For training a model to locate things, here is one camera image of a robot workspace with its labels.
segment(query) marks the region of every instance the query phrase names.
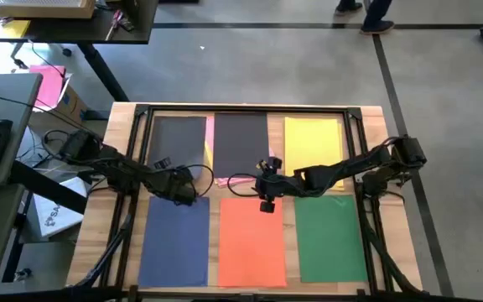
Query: cardboard box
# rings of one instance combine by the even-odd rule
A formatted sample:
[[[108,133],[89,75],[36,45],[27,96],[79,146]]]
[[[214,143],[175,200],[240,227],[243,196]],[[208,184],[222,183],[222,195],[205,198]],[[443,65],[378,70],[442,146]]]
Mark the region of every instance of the cardboard box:
[[[61,5],[57,2],[0,1],[0,17],[13,18],[92,18],[95,0],[81,0]]]
[[[87,111],[87,106],[74,89],[72,89],[70,85],[71,79],[72,75],[66,76],[57,106],[47,107],[38,106],[38,104],[35,106],[40,107],[47,112],[51,112],[55,116],[60,117],[71,124],[80,126],[83,123],[83,117]],[[34,108],[31,118],[29,119],[29,126],[38,133],[40,137],[50,129],[60,129],[65,131],[75,130],[75,127],[71,127],[67,123],[62,122],[57,117],[53,117],[46,112]]]

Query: wooden board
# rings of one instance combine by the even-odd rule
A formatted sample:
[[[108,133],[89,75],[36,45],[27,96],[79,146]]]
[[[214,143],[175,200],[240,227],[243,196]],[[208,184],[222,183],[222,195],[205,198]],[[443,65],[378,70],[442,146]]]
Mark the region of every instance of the wooden board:
[[[132,115],[136,103],[115,103],[107,125],[104,143],[109,144],[124,153],[127,148]],[[387,129],[380,107],[362,107],[363,121],[365,124],[366,140],[368,147],[372,148],[387,138]],[[154,116],[202,116],[213,115],[213,112],[155,112]],[[284,117],[311,117],[311,118],[334,118],[342,125],[340,115],[333,114],[278,114],[268,113],[268,136],[270,146],[277,157],[284,159]],[[139,125],[138,138],[142,137],[143,124]],[[344,155],[347,157],[347,147],[343,142]],[[133,157],[137,159],[140,142],[136,143]],[[359,153],[356,139],[356,152]],[[197,180],[195,187],[202,191],[210,182],[210,175],[203,169],[202,176]],[[250,192],[252,184],[237,185],[235,188],[241,193]],[[353,195],[353,183],[351,179],[345,180],[345,191],[329,191],[327,194]],[[163,291],[180,293],[275,293],[275,294],[356,294],[357,289],[368,291],[368,284],[362,282],[338,282],[338,283],[302,283],[299,275],[298,242],[295,229],[295,212],[293,198],[283,198],[283,237],[286,252],[287,284],[284,289],[223,289],[217,287],[218,272],[218,247],[219,247],[219,202],[221,198],[234,197],[228,189],[219,189],[212,186],[207,196],[210,197],[210,259],[208,287],[202,288],[149,288],[142,291]],[[139,264],[143,245],[145,224],[148,213],[148,200],[150,194],[142,187],[139,194],[139,202],[135,224],[132,233],[132,242],[127,261],[127,271],[124,279],[124,288],[138,283]],[[85,217],[81,225],[80,235],[75,247],[74,257],[70,266],[67,283],[75,284],[86,276],[94,263],[100,257],[106,246],[107,234],[111,223],[113,208],[115,205],[115,193],[109,191],[95,192],[89,199]],[[382,214],[383,228],[387,240],[387,249],[396,261],[397,265],[409,278],[413,285],[422,288],[418,273],[417,260],[413,250],[413,243],[408,227],[408,220],[402,201],[396,196],[388,195],[382,198],[380,212]],[[373,250],[374,262],[377,268],[378,287],[383,289],[381,262],[375,250]],[[114,284],[118,265],[118,253],[113,258],[110,284]]]

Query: dark gray paper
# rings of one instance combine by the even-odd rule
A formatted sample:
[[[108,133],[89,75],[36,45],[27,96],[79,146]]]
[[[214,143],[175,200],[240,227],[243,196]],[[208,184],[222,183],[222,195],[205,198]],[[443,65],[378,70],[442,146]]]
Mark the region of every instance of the dark gray paper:
[[[180,165],[203,164],[205,150],[205,117],[155,117],[150,140],[148,167],[167,157],[170,168]],[[201,167],[190,168],[197,179]]]
[[[186,287],[208,284],[210,200],[192,206],[150,198],[144,233],[140,287]]]
[[[267,115],[217,113],[215,120],[215,177],[231,177],[235,173],[258,173],[258,162],[269,157]]]

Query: cable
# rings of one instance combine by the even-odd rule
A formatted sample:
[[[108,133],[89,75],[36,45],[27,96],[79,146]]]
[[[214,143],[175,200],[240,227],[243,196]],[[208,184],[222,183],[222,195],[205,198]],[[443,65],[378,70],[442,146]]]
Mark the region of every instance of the cable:
[[[106,180],[107,177],[102,178],[101,180],[98,180],[97,183],[92,185],[92,187],[87,191],[87,198],[91,195],[92,192],[95,192],[97,190],[104,190],[104,189],[109,189],[109,187],[104,187],[104,188],[96,188],[99,184],[101,184],[104,180]]]
[[[206,188],[206,190],[203,193],[197,195],[197,197],[202,197],[206,193],[208,193],[208,191],[211,189],[211,186],[214,184],[214,171],[210,167],[208,167],[207,165],[205,165],[205,164],[190,164],[190,165],[185,166],[185,168],[188,168],[188,169],[191,168],[191,167],[202,167],[202,168],[206,168],[206,169],[208,169],[210,171],[211,180],[210,180],[210,184],[208,185],[208,188]]]
[[[23,152],[22,155],[19,155],[16,157],[17,160],[21,160],[25,155],[29,154],[29,152],[33,151],[35,148],[37,148],[38,146],[40,146],[41,144],[38,144],[38,145],[34,145],[33,147],[27,149],[25,152]]]
[[[398,193],[395,193],[395,192],[392,192],[392,191],[384,191],[383,193],[385,194],[389,194],[389,195],[395,195],[397,197],[399,197],[403,202],[405,202],[405,198],[403,198],[403,195],[401,194],[398,194]]]
[[[237,193],[235,192],[232,187],[231,187],[231,179],[233,178],[236,178],[237,176],[249,176],[249,177],[252,177],[254,178],[255,180],[257,180],[259,177],[256,176],[256,175],[253,175],[253,174],[248,174],[248,173],[236,173],[236,174],[233,174],[231,177],[228,178],[228,180],[226,181],[226,187],[228,188],[228,190],[230,192],[232,192],[232,194],[236,195],[236,196],[240,196],[240,197],[257,197],[258,194],[240,194],[240,193]]]
[[[33,131],[31,130],[31,127],[28,126],[28,129],[29,129],[29,133],[31,134],[31,140],[33,140],[33,154],[34,154],[34,150],[36,150],[36,142],[34,141],[34,134],[33,134]]]
[[[33,51],[33,53],[34,53],[35,55],[37,55],[37,56],[38,56],[40,59],[42,59],[42,61],[44,61],[44,62],[45,62],[47,65],[50,65],[50,66],[51,66],[51,67],[53,67],[55,70],[57,70],[57,73],[59,73],[59,74],[60,74],[60,77],[62,77],[62,78],[64,79],[64,78],[65,78],[65,75],[64,75],[62,72],[60,72],[60,71],[57,69],[57,67],[55,67],[55,66],[51,65],[51,64],[50,64],[50,63],[49,63],[49,62],[48,62],[48,61],[47,61],[45,58],[43,58],[42,56],[40,56],[39,54],[37,54],[37,52],[36,52],[36,51],[34,51],[34,43],[33,43],[33,41],[31,41],[31,40],[30,40],[30,41],[29,41],[29,43],[31,43],[31,50]]]
[[[65,166],[66,164],[67,164],[67,163],[60,164],[60,165],[56,166],[55,168],[49,169],[49,170],[47,170],[46,172],[41,173],[41,174],[42,174],[42,175],[47,175],[49,172],[54,171],[54,170],[57,170],[58,168],[63,167],[63,166]]]
[[[59,138],[48,138],[48,135],[50,135],[51,133],[63,133],[64,135],[66,135],[66,137],[70,136],[70,133],[68,133],[66,131],[59,130],[59,129],[52,129],[52,130],[49,130],[48,132],[44,133],[43,140],[47,140],[47,143],[52,141],[52,140],[59,139]]]
[[[64,118],[66,118],[66,119],[67,119],[67,121],[73,122],[74,124],[70,124],[70,123],[68,123],[68,122],[66,122],[66,121],[63,121],[63,122],[66,122],[67,124],[71,125],[71,126],[72,126],[72,127],[74,127],[74,128],[78,128],[78,129],[86,130],[86,131],[88,131],[88,132],[90,132],[90,133],[94,133],[94,131],[90,130],[89,128],[87,128],[87,127],[85,127],[85,126],[83,126],[83,125],[80,125],[80,124],[79,124],[79,123],[77,123],[77,122],[74,122],[72,119],[70,119],[69,117],[67,117],[67,116],[66,116],[64,113],[62,113],[62,112],[58,112],[58,111],[57,111],[57,110],[55,110],[53,107],[50,107],[48,104],[46,104],[45,102],[42,102],[42,101],[41,101],[41,100],[39,100],[39,99],[37,99],[37,101],[39,101],[39,102],[43,103],[43,104],[44,104],[46,107],[51,108],[51,109],[52,109],[54,112],[57,112],[57,113],[59,113],[59,114],[61,115],[60,117],[57,117],[57,116],[55,116],[55,117],[59,118],[60,120],[62,120],[62,117],[64,117]],[[35,107],[35,108],[40,109],[40,110],[42,110],[42,111],[46,112],[46,111],[45,111],[44,109],[42,109],[42,108],[39,108],[39,107]]]
[[[47,110],[44,110],[43,108],[37,107],[37,106],[35,106],[35,105],[29,105],[29,104],[26,104],[26,103],[18,102],[18,101],[11,100],[11,99],[8,99],[8,98],[6,98],[6,97],[1,97],[1,96],[0,96],[0,100],[2,100],[2,101],[6,101],[6,102],[15,103],[15,104],[20,104],[20,105],[23,105],[23,106],[26,106],[26,107],[29,107],[29,108],[37,108],[37,109],[39,109],[39,110],[40,110],[40,111],[42,111],[42,112],[48,113],[48,114],[49,114],[50,116],[52,116],[52,117],[56,117],[56,118],[58,118],[59,120],[61,120],[62,122],[65,122],[66,124],[68,124],[68,125],[72,126],[73,128],[77,128],[77,129],[81,129],[81,130],[86,130],[86,131],[88,131],[89,133],[94,133],[94,131],[90,130],[89,128],[87,128],[87,127],[85,127],[85,126],[82,126],[82,125],[78,124],[77,122],[74,122],[74,121],[72,121],[72,120],[70,120],[70,119],[65,120],[65,119],[63,119],[62,117],[56,116],[54,113],[49,112],[49,111],[47,111]]]
[[[367,154],[365,160],[371,159],[375,154],[377,154],[377,151],[379,151],[381,148],[385,148],[385,147],[389,146],[390,144],[392,144],[397,139],[399,139],[399,138],[398,137],[390,137],[390,138],[385,139],[381,144],[377,145],[376,147],[374,147],[372,150],[369,151],[369,153]],[[286,185],[289,185],[290,187],[292,187],[294,190],[296,190],[299,193],[299,196],[303,196],[303,197],[320,197],[323,194],[325,194],[325,192],[331,186],[333,186],[335,184],[335,182],[337,181],[336,176],[339,175],[340,172],[342,172],[342,170],[344,170],[344,167],[345,167],[345,165],[342,164],[335,171],[335,173],[332,176],[329,177],[329,180],[328,180],[327,184],[321,190],[303,190],[299,186],[297,186],[295,184],[292,184],[291,182],[287,181],[285,179],[285,176],[279,175],[279,174],[273,174],[273,175],[268,176],[267,178],[263,178],[262,176],[256,176],[256,175],[253,175],[253,174],[236,173],[236,174],[232,175],[231,177],[229,177],[228,181],[226,182],[226,186],[232,192],[232,194],[234,194],[236,196],[240,196],[240,197],[255,197],[255,196],[258,196],[258,194],[255,194],[255,195],[239,194],[239,193],[235,192],[231,188],[230,182],[231,182],[231,179],[232,178],[236,177],[237,175],[240,175],[240,176],[250,176],[250,177],[254,178],[255,180],[261,180],[261,181],[266,182],[266,183],[269,183],[269,184],[280,184],[280,183],[284,183]]]
[[[53,152],[51,152],[51,150],[48,148],[48,145],[46,145],[45,139],[42,138],[41,143],[42,143],[42,147],[44,148],[44,150],[48,153],[48,156],[51,156],[54,159],[61,160],[59,157],[57,157],[57,155],[55,155]]]
[[[99,190],[108,190],[108,189],[111,189],[111,188],[110,188],[110,187],[101,187],[101,188],[95,188],[94,190],[91,190],[91,191],[89,192],[89,194],[92,194],[92,193],[97,192],[97,191],[99,191]]]

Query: green paper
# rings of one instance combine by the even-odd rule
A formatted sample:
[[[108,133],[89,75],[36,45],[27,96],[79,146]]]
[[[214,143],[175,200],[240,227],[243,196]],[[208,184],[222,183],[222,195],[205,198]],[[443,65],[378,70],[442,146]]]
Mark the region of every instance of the green paper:
[[[294,204],[301,282],[366,281],[353,196],[296,198]]]

